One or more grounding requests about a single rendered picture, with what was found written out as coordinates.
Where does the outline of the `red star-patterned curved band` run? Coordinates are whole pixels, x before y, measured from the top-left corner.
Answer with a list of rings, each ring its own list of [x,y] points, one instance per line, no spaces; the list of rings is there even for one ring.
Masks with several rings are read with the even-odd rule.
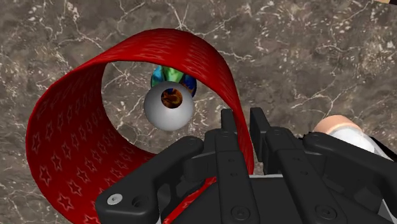
[[[239,96],[224,58],[202,38],[176,29],[135,34],[53,83],[29,118],[26,156],[49,203],[73,224],[100,224],[94,202],[152,154],[124,139],[106,116],[101,81],[107,64],[138,61],[185,72],[216,92],[232,109],[249,172],[253,146]]]

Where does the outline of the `grey and multicoloured round vase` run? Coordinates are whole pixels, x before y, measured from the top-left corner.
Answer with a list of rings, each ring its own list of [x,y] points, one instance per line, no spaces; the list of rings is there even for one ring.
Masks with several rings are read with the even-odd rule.
[[[184,127],[195,109],[197,81],[171,67],[158,66],[151,76],[151,88],[144,98],[144,113],[156,128],[175,131]]]

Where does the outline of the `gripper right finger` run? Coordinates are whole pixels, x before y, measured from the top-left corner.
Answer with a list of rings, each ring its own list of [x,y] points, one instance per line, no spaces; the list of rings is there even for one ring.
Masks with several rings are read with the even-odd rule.
[[[303,224],[397,224],[397,161],[321,132],[297,138],[250,109],[267,174],[281,173]]]

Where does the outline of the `white bottle with peach cap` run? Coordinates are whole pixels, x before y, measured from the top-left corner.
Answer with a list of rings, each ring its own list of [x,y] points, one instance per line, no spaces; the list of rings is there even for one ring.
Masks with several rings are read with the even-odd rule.
[[[314,127],[313,131],[331,135],[386,159],[397,161],[397,154],[395,152],[391,151],[374,137],[366,135],[358,125],[345,116],[327,116]]]

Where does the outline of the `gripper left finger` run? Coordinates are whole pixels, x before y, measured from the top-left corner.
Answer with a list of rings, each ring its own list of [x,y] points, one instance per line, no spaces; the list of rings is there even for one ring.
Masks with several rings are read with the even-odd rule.
[[[222,109],[221,128],[205,139],[186,136],[102,192],[95,201],[101,224],[158,224],[184,199],[215,177],[215,195],[188,213],[182,224],[257,224],[258,208],[231,109]]]

